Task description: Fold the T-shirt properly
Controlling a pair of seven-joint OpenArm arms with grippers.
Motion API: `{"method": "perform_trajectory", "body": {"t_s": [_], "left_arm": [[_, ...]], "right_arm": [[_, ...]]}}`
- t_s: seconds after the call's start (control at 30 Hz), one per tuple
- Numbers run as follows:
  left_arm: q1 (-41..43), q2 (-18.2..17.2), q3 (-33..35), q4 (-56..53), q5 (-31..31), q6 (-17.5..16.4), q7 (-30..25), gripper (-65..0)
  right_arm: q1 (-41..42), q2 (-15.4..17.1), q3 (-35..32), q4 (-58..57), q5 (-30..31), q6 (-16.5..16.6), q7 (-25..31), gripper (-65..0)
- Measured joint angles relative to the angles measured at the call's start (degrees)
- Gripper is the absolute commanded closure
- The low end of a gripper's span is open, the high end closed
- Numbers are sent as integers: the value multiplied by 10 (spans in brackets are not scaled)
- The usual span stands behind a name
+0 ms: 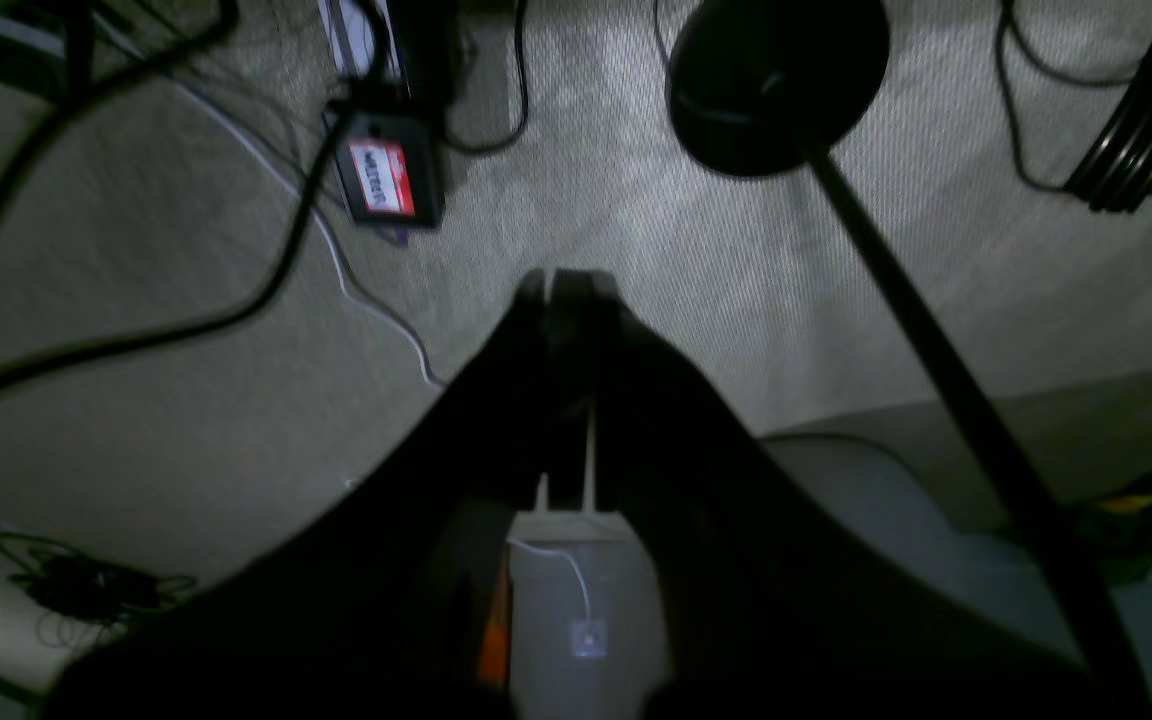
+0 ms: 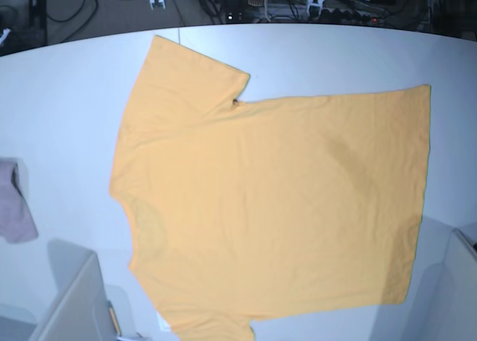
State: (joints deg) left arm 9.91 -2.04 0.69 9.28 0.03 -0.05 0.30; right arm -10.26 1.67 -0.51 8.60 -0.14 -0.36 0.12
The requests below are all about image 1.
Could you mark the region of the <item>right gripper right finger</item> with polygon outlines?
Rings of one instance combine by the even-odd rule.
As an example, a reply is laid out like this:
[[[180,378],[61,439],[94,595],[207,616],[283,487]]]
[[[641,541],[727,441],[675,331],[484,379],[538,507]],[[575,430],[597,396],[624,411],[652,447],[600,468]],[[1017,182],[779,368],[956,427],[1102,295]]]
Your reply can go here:
[[[558,270],[550,377],[594,414],[596,501],[652,558],[676,679],[647,717],[1115,719],[1076,664],[832,518],[604,272]]]

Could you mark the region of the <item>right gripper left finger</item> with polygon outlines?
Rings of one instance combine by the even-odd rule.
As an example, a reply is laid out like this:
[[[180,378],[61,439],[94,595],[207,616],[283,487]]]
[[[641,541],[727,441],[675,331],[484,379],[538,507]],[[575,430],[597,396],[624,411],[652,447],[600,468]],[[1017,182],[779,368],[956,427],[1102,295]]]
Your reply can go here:
[[[477,680],[506,536],[541,475],[545,274],[338,506],[73,662],[47,719],[513,719]]]

